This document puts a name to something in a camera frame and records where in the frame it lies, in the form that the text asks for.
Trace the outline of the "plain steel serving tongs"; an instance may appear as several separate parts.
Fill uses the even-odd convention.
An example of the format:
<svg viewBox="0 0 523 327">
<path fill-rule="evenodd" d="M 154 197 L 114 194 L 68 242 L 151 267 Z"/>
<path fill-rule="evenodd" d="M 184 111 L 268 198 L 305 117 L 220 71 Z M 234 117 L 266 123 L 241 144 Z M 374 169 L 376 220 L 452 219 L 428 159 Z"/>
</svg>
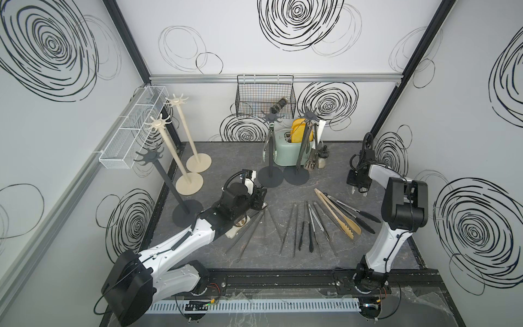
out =
<svg viewBox="0 0 523 327">
<path fill-rule="evenodd" d="M 304 133 L 302 135 L 302 141 L 300 144 L 300 150 L 296 161 L 296 173 L 299 173 L 300 167 L 302 166 L 302 158 L 306 148 L 310 145 L 310 134 L 313 131 L 315 124 L 312 121 L 308 121 L 305 125 Z"/>
</svg>

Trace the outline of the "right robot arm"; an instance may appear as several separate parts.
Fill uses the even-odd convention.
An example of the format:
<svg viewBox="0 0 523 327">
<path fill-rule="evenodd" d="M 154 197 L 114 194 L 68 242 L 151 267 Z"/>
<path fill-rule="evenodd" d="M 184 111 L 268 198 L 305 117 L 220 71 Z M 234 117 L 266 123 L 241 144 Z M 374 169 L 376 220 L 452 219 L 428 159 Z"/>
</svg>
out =
<svg viewBox="0 0 523 327">
<path fill-rule="evenodd" d="M 428 222 L 428 185 L 402 176 L 377 161 L 372 133 L 365 134 L 358 163 L 351 165 L 347 184 L 359 192 L 372 182 L 385 189 L 381 205 L 383 223 L 371 250 L 362 257 L 354 275 L 355 288 L 362 294 L 381 289 L 388 281 L 392 263 L 403 243 Z"/>
</svg>

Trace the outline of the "steel slotted tongs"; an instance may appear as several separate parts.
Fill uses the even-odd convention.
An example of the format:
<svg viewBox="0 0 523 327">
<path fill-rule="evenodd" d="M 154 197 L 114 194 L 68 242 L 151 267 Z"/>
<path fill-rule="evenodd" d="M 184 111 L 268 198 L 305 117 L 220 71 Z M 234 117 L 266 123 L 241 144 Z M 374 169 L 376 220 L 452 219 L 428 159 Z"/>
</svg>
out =
<svg viewBox="0 0 523 327">
<path fill-rule="evenodd" d="M 272 159 L 277 158 L 277 149 L 276 149 L 276 136 L 275 136 L 275 122 L 269 122 L 269 132 L 268 136 L 266 137 L 264 148 L 262 152 L 262 161 L 265 162 L 269 155 L 268 155 L 268 148 L 270 143 L 272 143 Z"/>
</svg>

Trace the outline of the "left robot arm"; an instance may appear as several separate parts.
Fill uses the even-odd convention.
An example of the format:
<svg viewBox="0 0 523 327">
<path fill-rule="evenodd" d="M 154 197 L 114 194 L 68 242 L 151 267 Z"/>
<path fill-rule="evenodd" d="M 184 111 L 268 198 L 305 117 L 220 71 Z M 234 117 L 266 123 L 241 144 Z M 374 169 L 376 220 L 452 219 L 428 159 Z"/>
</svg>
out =
<svg viewBox="0 0 523 327">
<path fill-rule="evenodd" d="M 241 170 L 224 184 L 210 208 L 200 211 L 188 227 L 139 253 L 123 252 L 113 264 L 101 289 L 108 312 L 120 326 L 139 320 L 152 304 L 184 292 L 203 293 L 208 271 L 198 261 L 181 264 L 196 250 L 234 229 L 248 212 L 261 212 L 267 189 L 256 185 L 257 171 Z"/>
</svg>

